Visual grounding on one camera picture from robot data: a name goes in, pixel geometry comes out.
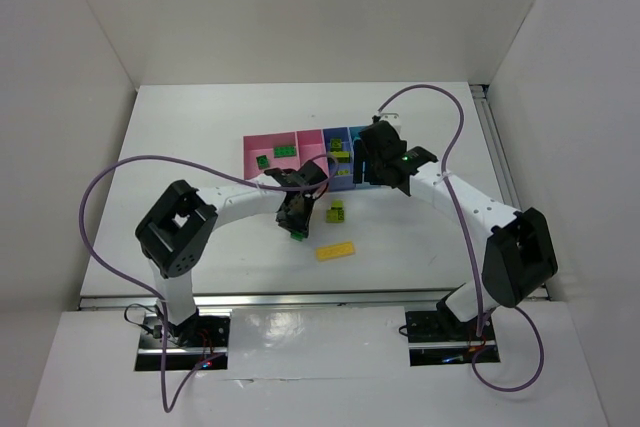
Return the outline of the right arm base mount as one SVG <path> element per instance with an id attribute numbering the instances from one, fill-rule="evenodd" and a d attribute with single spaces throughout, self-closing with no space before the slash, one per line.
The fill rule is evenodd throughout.
<path id="1" fill-rule="evenodd" d="M 464 365 L 473 359 L 499 363 L 492 320 L 484 321 L 480 336 L 476 327 L 476 319 L 464 323 L 444 320 L 433 302 L 418 302 L 404 306 L 404 320 L 397 331 L 407 341 L 411 367 Z"/>

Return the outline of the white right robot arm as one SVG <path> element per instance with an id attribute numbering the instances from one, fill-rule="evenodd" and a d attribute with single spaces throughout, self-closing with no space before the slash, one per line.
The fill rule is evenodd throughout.
<path id="1" fill-rule="evenodd" d="M 395 188 L 458 223 L 471 253 L 472 280 L 444 297 L 437 310 L 454 322 L 480 319 L 497 307 L 514 308 L 558 271 L 545 216 L 519 211 L 451 173 L 436 155 L 407 147 L 378 119 L 354 143 L 358 181 Z"/>

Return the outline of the dark green long lego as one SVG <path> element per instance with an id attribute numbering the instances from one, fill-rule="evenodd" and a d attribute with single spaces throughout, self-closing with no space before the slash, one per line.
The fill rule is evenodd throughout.
<path id="1" fill-rule="evenodd" d="M 288 158 L 295 157 L 297 150 L 295 145 L 276 146 L 273 148 L 273 155 L 275 158 Z"/>

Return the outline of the yellow long lego plate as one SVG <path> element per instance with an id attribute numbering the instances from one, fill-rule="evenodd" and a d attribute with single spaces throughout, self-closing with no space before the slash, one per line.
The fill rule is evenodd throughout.
<path id="1" fill-rule="evenodd" d="M 315 257 L 319 262 L 336 260 L 355 254 L 355 246 L 352 242 L 343 242 L 315 249 Z"/>

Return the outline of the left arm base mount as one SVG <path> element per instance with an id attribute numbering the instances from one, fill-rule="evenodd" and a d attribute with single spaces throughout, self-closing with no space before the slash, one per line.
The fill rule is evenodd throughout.
<path id="1" fill-rule="evenodd" d="M 134 370 L 159 372 L 162 355 L 162 322 L 150 306 L 130 304 L 123 312 L 124 320 L 139 331 Z M 198 362 L 201 370 L 228 368 L 228 345 L 231 327 L 229 312 L 201 311 L 193 327 L 178 336 L 168 335 L 167 371 L 189 371 Z"/>

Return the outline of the small dark green lego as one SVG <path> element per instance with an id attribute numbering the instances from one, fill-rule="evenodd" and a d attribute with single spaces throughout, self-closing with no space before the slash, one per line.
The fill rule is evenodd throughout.
<path id="1" fill-rule="evenodd" d="M 257 162 L 258 168 L 261 170 L 267 169 L 270 166 L 268 157 L 265 155 L 258 156 L 256 158 L 256 162 Z"/>

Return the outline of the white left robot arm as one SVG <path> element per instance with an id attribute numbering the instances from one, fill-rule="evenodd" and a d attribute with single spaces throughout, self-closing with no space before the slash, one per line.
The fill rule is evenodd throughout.
<path id="1" fill-rule="evenodd" d="M 154 266 L 161 296 L 156 311 L 169 335 L 182 345 L 199 328 L 191 270 L 215 230 L 273 214 L 291 237 L 306 239 L 314 204 L 328 181 L 310 160 L 297 170 L 271 168 L 249 181 L 203 191 L 184 180 L 170 184 L 135 230 L 142 253 Z"/>

